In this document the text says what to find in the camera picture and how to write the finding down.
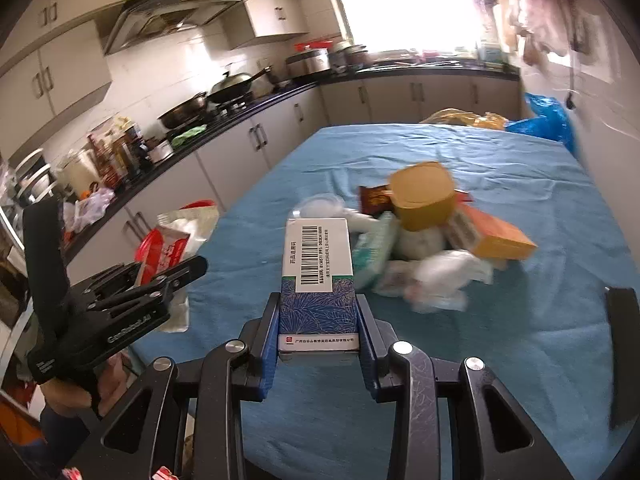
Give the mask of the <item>left hand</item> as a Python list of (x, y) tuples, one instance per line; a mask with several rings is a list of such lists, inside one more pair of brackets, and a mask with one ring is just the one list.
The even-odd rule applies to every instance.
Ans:
[[(131, 364), (126, 352), (111, 356), (98, 378), (98, 413), (106, 415), (126, 393)], [(91, 408), (92, 396), (81, 386), (53, 378), (40, 386), (47, 406), (56, 414), (70, 418), (85, 408)]]

